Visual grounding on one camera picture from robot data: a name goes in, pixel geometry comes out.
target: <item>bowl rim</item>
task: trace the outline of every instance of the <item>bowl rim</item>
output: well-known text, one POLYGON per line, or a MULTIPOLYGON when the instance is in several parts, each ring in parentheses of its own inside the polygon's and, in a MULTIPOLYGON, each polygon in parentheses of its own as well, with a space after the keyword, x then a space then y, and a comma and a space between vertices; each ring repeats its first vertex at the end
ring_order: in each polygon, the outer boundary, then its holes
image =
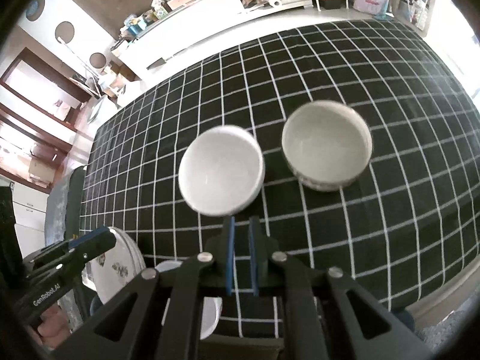
POLYGON ((357 178, 364 170, 365 168, 368 166, 368 163, 370 162, 371 160, 371 155, 373 153, 373 150, 374 150, 374 145, 373 145, 373 137, 371 135, 371 131, 370 131, 370 128, 368 126, 368 124, 366 123, 365 119, 357 112, 355 111, 352 107, 349 107, 348 105, 345 105, 344 103, 340 103, 340 102, 337 102, 337 101, 334 101, 334 100, 315 100, 313 102, 309 102, 309 103, 306 103, 306 104, 303 104, 301 105, 299 108, 297 108, 290 116, 289 118, 286 120, 284 126, 283 126, 283 129, 282 129, 282 153, 285 157, 285 160, 286 162, 288 163, 288 165, 290 166, 290 168, 292 169, 293 173, 295 174, 295 176, 297 175, 300 175, 302 176, 303 178, 305 179, 308 179, 310 180, 311 182, 314 182, 314 183, 318 183, 318 184, 328 184, 328 185, 336 185, 336 186, 339 186, 339 187, 342 187, 344 185, 347 185, 348 183, 350 183, 352 180, 354 180, 355 178, 357 178), (312 177, 311 175, 306 175, 304 174, 303 172, 299 171, 297 169, 297 167, 294 165, 294 162, 292 161, 291 158, 289 158, 289 155, 287 154, 287 150, 286 150, 286 139, 287 139, 287 135, 289 134, 289 127, 292 123, 292 121, 298 117, 300 114, 302 114, 303 112, 305 112, 305 110, 311 108, 311 107, 322 107, 322 108, 328 108, 329 110, 333 111, 333 112, 336 112, 338 109, 342 108, 344 110, 348 110, 348 112, 355 118, 357 119, 360 124, 361 124, 361 128, 362 130, 364 130, 364 133, 363 134, 361 131, 359 131, 359 133, 361 133, 362 135, 362 138, 365 140, 366 138, 366 144, 365 144, 365 149, 366 151, 368 152, 368 155, 367 155, 367 158, 363 164, 363 167, 361 169, 361 171, 359 171, 357 174, 355 175, 352 175, 348 178, 344 178, 344 179, 340 179, 340 180, 321 180, 321 179, 318 179, 318 178, 315 178, 315 177, 312 177))
POLYGON ((182 197, 184 198, 186 204, 191 209, 193 209, 196 212, 199 212, 200 214, 206 215, 206 216, 222 217, 222 216, 231 215, 233 213, 236 213, 236 212, 239 212, 239 211, 243 210, 245 207, 247 207, 256 198, 256 196, 258 195, 258 193, 260 192, 260 189, 262 187, 263 179, 265 178, 265 159, 263 158, 262 149, 260 148, 260 145, 258 144, 257 140, 246 129, 244 129, 242 127, 239 127, 239 126, 235 126, 235 125, 215 126, 215 127, 212 127, 210 129, 208 129, 207 131, 204 131, 203 133, 201 133, 188 146, 187 150, 185 151, 185 153, 182 157, 182 160, 180 161, 180 166, 178 167, 178 175, 177 176, 178 176, 178 187, 180 189, 180 193, 181 193, 182 197), (225 134, 228 131, 229 132, 233 131, 235 133, 234 134, 235 136, 237 136, 238 138, 244 139, 255 150, 255 152, 257 154, 257 158, 259 159, 259 169, 258 169, 258 173, 257 173, 256 179, 255 179, 255 183, 254 183, 253 187, 251 188, 251 190, 249 191, 248 199, 246 199, 244 202, 236 204, 235 206, 232 206, 229 210, 214 211, 214 212, 199 210, 198 206, 195 202, 192 202, 191 199, 188 199, 188 198, 185 197, 185 189, 184 189, 185 186, 182 187, 182 182, 181 182, 181 180, 185 178, 185 173, 187 172, 187 170, 185 169, 186 165, 185 165, 184 160, 185 160, 185 158, 188 158, 188 156, 187 156, 188 154, 191 155, 191 151, 193 150, 192 149, 193 145, 203 135, 210 135, 212 133, 225 134))

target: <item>round hole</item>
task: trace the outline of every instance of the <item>round hole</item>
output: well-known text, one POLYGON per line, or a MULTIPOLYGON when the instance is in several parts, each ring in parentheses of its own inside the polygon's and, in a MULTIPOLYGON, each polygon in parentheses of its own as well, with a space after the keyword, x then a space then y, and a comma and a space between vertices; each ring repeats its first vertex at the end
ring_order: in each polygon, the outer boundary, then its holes
POLYGON ((102 69, 107 64, 107 59, 101 52, 94 52, 90 56, 90 64, 95 69, 102 69))
POLYGON ((28 4, 25 16, 28 20, 35 21, 43 13, 44 8, 45 0, 32 0, 30 4, 28 4))
POLYGON ((75 28, 69 21, 63 21, 55 29, 55 39, 59 41, 59 37, 63 39, 65 43, 71 42, 75 35, 75 28))

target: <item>white plate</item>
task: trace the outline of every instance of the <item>white plate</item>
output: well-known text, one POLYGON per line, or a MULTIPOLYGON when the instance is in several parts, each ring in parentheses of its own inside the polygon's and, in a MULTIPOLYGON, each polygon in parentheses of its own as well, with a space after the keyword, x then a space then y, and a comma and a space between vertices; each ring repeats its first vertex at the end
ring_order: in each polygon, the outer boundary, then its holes
POLYGON ((127 245, 127 248, 130 252, 130 256, 132 257, 133 263, 135 265, 135 272, 134 273, 135 273, 135 275, 138 275, 142 270, 142 268, 140 266, 140 260, 138 258, 138 254, 137 254, 138 247, 136 246, 135 242, 129 237, 129 235, 127 233, 125 233, 123 230, 120 230, 120 229, 117 229, 117 228, 115 230, 125 241, 125 243, 127 245))
POLYGON ((138 248, 136 242, 127 233, 124 233, 124 237, 130 245, 130 251, 133 254, 136 262, 137 273, 140 273, 141 271, 143 271, 143 269, 146 268, 145 260, 143 259, 142 253, 140 252, 140 249, 138 248))
POLYGON ((232 215, 256 198, 265 177, 262 150, 237 126, 205 131, 186 150, 178 185, 186 203, 208 216, 232 215))
MULTIPOLYGON (((178 268, 182 264, 181 261, 166 260, 158 264, 155 269, 159 272, 169 271, 178 268)), ((165 317, 169 310, 170 298, 165 307, 162 318, 162 325, 165 323, 165 317)), ((220 314, 222 312, 222 298, 203 298, 202 327, 200 329, 200 339, 203 340, 211 335, 218 325, 220 314)))
POLYGON ((370 161, 367 123, 352 108, 330 100, 307 103, 285 123, 282 149, 307 187, 335 191, 353 182, 370 161))
POLYGON ((110 228, 110 231, 117 239, 115 246, 90 261, 93 283, 103 304, 136 276, 134 259, 126 241, 115 229, 110 228))

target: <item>white cabinet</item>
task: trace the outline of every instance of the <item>white cabinet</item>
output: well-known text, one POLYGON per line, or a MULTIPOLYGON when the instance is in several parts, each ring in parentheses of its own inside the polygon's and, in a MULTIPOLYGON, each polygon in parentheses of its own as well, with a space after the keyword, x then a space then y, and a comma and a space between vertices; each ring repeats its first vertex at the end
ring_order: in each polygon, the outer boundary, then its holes
POLYGON ((37 191, 20 183, 15 183, 12 195, 14 203, 42 212, 47 210, 47 198, 49 196, 46 193, 37 191))
POLYGON ((35 230, 17 223, 15 225, 15 233, 17 234, 18 244, 23 258, 45 247, 45 235, 40 230, 35 230))
POLYGON ((13 202, 15 221, 19 225, 31 227, 40 231, 45 228, 45 213, 13 202))

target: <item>black metal bracket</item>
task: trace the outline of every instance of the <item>black metal bracket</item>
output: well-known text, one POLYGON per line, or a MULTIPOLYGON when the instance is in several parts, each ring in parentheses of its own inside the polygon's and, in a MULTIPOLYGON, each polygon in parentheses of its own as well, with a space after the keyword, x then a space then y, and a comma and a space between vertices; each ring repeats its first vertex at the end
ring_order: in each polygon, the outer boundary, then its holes
MULTIPOLYGON (((222 234, 207 243, 208 251, 179 268, 142 271, 52 352, 54 358, 196 359, 203 297, 225 297, 231 291, 233 224, 234 219, 227 218, 222 234)), ((249 240, 254 292, 282 298, 289 360, 431 356, 412 332, 341 269, 311 269, 279 251, 277 242, 261 233, 258 218, 250 219, 249 240)))
POLYGON ((78 282, 85 263, 115 246, 116 238, 102 227, 74 241, 61 241, 23 260, 23 276, 8 296, 25 325, 37 327, 40 315, 78 282))

